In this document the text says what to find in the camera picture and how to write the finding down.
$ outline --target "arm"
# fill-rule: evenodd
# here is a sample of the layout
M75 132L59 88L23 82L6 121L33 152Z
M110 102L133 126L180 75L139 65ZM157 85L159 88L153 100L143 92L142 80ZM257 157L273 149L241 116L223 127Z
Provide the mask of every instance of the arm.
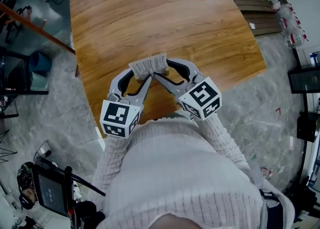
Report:
M218 154L229 158L242 171L250 170L245 156L222 125L216 113L204 121L195 119L195 122L202 136Z
M109 185L120 172L122 160L128 151L129 142L128 139L113 136L106 138L105 150L97 164L92 180L92 185L104 192L105 197L92 190L88 193L88 201L96 205L97 211L108 207L105 202L109 202ZM109 209L104 209L103 213L108 215Z
M195 122L200 128L202 136L212 145L216 152L233 161L252 180L250 175L251 168L245 156L220 122L218 115L215 113L205 121L195 120ZM284 228L290 229L295 218L295 209L291 201L264 178L260 187L277 195L283 206Z

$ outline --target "chair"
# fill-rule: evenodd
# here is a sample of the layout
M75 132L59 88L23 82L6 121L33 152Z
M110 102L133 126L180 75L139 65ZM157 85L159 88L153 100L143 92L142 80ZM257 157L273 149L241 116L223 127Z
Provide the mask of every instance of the chair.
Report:
M16 5L16 0L8 0L5 2L5 5L7 7L9 7L10 9L13 9ZM19 14L22 14L25 11L25 9L27 9L30 13L30 9L31 9L30 6L26 6L24 8L19 8L16 12ZM14 19L10 19L8 14L4 13L3 11L0 11L0 34L2 33L2 30L6 25L7 25L7 27L6 27L7 33L6 33L6 37L5 37L5 42L10 43L9 36L10 36L11 30L12 30L12 27L15 27L16 29L18 29L20 31L22 26L18 26Z

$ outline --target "wall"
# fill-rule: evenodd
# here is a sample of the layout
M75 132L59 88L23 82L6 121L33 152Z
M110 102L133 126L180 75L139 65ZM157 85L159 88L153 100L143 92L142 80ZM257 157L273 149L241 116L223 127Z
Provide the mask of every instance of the wall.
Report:
M319 0L287 0L292 4L297 17L301 21L309 42L300 49L308 49L320 45L320 6Z

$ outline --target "marker cube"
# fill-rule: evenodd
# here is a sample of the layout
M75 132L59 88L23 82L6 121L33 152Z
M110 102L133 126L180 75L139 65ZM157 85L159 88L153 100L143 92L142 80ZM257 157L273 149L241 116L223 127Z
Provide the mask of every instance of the marker cube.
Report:
M140 120L141 107L103 100L100 125L103 133L127 139Z
M184 110L201 120L207 119L221 107L221 92L214 82L205 78L179 98Z

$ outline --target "monitor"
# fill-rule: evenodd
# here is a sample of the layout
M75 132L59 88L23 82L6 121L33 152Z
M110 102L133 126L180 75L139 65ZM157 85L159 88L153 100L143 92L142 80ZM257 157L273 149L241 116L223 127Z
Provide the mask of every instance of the monitor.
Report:
M33 166L32 177L39 204L62 216L68 216L64 175L54 170Z

